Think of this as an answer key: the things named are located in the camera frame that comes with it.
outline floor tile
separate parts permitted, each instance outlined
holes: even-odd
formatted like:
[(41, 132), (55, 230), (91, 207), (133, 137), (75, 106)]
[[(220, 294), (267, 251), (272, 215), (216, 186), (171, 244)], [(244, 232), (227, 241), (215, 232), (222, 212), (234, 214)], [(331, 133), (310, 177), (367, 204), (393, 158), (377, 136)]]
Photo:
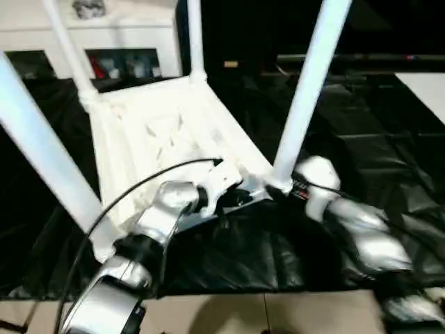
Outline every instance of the floor tile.
[(381, 334), (378, 306), (368, 291), (267, 294), (272, 334)]

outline shelf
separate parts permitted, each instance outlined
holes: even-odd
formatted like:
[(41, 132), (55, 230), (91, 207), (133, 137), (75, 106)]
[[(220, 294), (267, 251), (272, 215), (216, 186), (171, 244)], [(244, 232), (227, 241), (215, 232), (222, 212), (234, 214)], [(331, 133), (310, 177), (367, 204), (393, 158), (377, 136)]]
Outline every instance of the shelf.
[[(107, 14), (79, 19), (72, 0), (60, 0), (65, 23), (70, 29), (172, 26), (177, 0), (105, 0)], [(0, 31), (47, 30), (51, 24), (40, 0), (1, 0)]]

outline red object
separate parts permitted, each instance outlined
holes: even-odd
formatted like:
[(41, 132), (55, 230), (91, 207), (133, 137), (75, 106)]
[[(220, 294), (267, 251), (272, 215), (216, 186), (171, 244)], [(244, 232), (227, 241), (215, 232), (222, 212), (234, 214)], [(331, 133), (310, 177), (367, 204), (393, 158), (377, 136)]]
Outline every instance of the red object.
[(97, 61), (92, 56), (90, 56), (89, 58), (90, 58), (92, 70), (95, 72), (96, 78), (103, 79), (105, 77), (104, 70), (102, 69), (102, 67), (100, 67), (100, 65), (97, 63)]

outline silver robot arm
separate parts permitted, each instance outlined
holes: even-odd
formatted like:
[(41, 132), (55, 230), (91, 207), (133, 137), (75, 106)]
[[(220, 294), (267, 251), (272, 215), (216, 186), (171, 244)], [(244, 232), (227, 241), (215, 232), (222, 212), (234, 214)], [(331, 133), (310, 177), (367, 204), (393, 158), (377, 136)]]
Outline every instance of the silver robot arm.
[(219, 197), (241, 183), (238, 170), (222, 162), (198, 185), (164, 182), (142, 213), (127, 222), (130, 233), (115, 242), (107, 260), (68, 312), (62, 334), (135, 334), (145, 315), (143, 299), (155, 297), (164, 255), (180, 220), (209, 218)]

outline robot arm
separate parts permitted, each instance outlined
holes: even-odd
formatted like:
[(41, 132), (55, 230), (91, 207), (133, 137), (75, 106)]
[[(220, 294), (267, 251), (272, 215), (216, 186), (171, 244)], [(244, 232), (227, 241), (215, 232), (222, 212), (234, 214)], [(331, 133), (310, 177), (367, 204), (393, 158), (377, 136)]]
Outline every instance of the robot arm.
[[(306, 214), (337, 241), (347, 255), (348, 269), (375, 283), (384, 311), (404, 320), (441, 321), (440, 309), (412, 288), (411, 260), (384, 216), (333, 190), (339, 188), (339, 179), (328, 160), (313, 157), (297, 172), (287, 195), (307, 201)], [(221, 163), (198, 185), (163, 183), (152, 205), (134, 219), (129, 235), (115, 243), (115, 255), (73, 305), (61, 333), (139, 333), (145, 314), (142, 300), (156, 296), (165, 250), (181, 218), (191, 214), (208, 218), (219, 197), (241, 181), (234, 166)]]
[(145, 315), (142, 300), (156, 296), (163, 279), (164, 255), (180, 220), (209, 218), (219, 197), (242, 181), (222, 162), (198, 185), (164, 182), (141, 214), (130, 219), (130, 233), (115, 242), (107, 260), (72, 306), (62, 334), (135, 334)]

